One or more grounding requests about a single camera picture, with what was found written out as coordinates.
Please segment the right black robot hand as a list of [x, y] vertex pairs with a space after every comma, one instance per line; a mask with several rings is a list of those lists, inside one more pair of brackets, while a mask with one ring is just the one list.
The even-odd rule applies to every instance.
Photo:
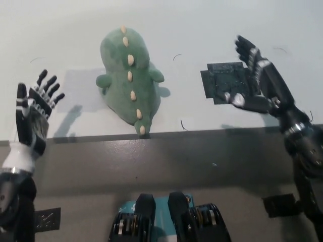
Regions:
[[224, 100], [242, 110], [273, 116], [279, 121], [281, 133], [296, 132], [309, 126], [309, 117], [296, 107], [294, 97], [275, 65], [241, 35], [237, 36], [235, 45], [239, 59], [246, 63], [261, 95], [225, 92]]

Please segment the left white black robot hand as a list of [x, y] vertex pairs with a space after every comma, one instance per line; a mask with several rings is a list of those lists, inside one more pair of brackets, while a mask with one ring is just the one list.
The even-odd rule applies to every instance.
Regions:
[[54, 96], [60, 88], [57, 76], [45, 80], [44, 69], [30, 88], [19, 83], [16, 95], [16, 130], [18, 140], [10, 142], [10, 152], [4, 160], [1, 172], [33, 175], [36, 160], [46, 149], [48, 119], [65, 93]]

